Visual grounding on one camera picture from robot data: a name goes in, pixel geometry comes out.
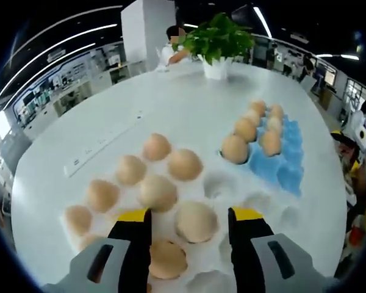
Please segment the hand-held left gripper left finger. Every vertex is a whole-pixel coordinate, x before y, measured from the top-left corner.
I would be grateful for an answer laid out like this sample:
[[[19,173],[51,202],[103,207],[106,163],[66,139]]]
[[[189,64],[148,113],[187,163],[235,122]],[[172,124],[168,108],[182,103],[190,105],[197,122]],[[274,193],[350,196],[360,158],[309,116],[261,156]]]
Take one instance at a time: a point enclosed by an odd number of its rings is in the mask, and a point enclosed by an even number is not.
[[[43,292],[151,292],[152,214],[150,209],[125,212],[105,238],[95,240],[70,262],[67,275]]]

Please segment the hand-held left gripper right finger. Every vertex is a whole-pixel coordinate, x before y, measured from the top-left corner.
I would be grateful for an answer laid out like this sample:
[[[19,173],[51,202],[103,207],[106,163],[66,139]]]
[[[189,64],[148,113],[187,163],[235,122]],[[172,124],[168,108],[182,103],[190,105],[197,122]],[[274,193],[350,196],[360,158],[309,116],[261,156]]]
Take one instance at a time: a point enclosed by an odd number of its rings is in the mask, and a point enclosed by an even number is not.
[[[251,208],[228,209],[231,262],[237,292],[329,292],[336,284],[285,234],[275,234]]]

